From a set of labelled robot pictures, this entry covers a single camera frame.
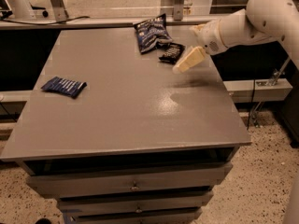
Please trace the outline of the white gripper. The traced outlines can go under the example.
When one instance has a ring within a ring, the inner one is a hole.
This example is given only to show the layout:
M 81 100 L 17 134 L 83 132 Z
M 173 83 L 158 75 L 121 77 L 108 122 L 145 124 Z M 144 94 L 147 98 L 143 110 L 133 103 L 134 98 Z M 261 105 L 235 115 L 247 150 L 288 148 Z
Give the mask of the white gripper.
M 193 25 L 190 30 L 197 36 L 199 45 L 204 49 L 200 46 L 187 48 L 173 67 L 175 74 L 184 73 L 201 63 L 205 59 L 206 53 L 216 55 L 228 49 L 221 39 L 219 20 Z

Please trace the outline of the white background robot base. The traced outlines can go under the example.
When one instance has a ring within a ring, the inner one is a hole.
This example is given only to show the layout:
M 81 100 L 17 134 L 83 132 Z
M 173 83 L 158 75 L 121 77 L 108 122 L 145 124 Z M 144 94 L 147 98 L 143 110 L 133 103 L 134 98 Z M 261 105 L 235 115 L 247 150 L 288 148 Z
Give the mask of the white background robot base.
M 33 20 L 36 15 L 29 0 L 7 0 L 15 19 Z

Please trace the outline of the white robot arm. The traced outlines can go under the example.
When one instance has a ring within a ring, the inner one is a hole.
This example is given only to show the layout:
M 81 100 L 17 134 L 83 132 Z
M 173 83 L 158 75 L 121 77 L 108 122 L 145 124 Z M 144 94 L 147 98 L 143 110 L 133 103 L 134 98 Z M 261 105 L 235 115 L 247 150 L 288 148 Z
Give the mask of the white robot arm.
M 244 9 L 191 28 L 207 54 L 277 41 L 298 62 L 298 10 L 292 0 L 249 0 Z M 253 144 L 233 158 L 227 176 L 192 224 L 298 224 L 298 151 L 274 116 L 251 127 Z

